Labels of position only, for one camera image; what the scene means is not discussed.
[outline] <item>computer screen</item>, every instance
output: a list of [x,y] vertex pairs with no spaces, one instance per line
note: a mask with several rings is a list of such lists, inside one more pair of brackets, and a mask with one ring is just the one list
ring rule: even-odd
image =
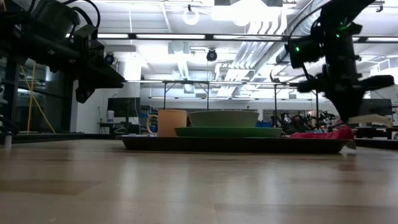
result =
[[380,116],[392,115],[392,104],[390,99],[363,99],[360,115],[378,114]]
[[115,118],[125,118],[127,116],[128,105],[129,105],[129,117],[138,117],[140,98],[108,99],[108,111],[114,111]]

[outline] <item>pink cloth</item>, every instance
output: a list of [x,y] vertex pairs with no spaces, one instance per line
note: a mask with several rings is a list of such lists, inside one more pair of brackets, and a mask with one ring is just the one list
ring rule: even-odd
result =
[[332,133],[294,133],[289,138],[353,140],[354,133],[350,127],[340,126],[337,131]]

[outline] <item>window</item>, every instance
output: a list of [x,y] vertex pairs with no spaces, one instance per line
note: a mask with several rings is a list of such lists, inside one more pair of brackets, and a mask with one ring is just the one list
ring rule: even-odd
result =
[[29,86],[33,82],[33,95],[39,105],[37,106],[37,103],[32,100],[29,131],[52,133],[52,129],[40,109],[56,133],[69,131],[73,86],[71,76],[52,73],[45,65],[36,64],[33,78],[33,64],[34,62],[30,59],[26,62],[23,66],[24,75],[20,65],[0,60],[0,75],[4,77],[2,82],[6,88],[4,93],[0,93],[0,98],[9,102],[8,105],[1,106],[3,114],[20,127],[21,131],[27,131],[30,105]]

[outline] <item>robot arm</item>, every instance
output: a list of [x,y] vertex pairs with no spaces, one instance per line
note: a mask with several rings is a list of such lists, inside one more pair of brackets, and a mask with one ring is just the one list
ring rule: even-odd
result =
[[[79,82],[76,99],[84,103],[97,88],[122,88],[125,80],[104,61],[104,45],[96,40],[99,12],[94,26],[83,10],[67,6],[73,1],[41,0],[32,13],[10,4],[0,12],[0,53],[21,65],[31,58],[52,72],[72,75]],[[76,12],[87,25],[75,31],[80,24]],[[71,30],[73,37],[66,38]]]
[[290,39],[287,48],[294,68],[305,68],[305,62],[316,62],[325,57],[322,72],[298,84],[298,91],[324,92],[334,104],[340,118],[347,122],[359,115],[359,108],[366,91],[378,90],[394,84],[390,75],[371,77],[359,81],[353,35],[361,32],[355,17],[374,0],[331,0],[322,7],[311,34]]

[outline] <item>orange mug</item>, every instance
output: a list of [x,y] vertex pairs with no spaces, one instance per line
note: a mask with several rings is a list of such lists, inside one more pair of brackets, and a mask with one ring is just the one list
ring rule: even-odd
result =
[[[150,119],[157,118],[157,133],[150,131]],[[175,128],[187,127],[187,112],[180,110],[159,110],[159,115],[149,115],[147,118],[147,131],[157,134],[158,137],[177,137]]]

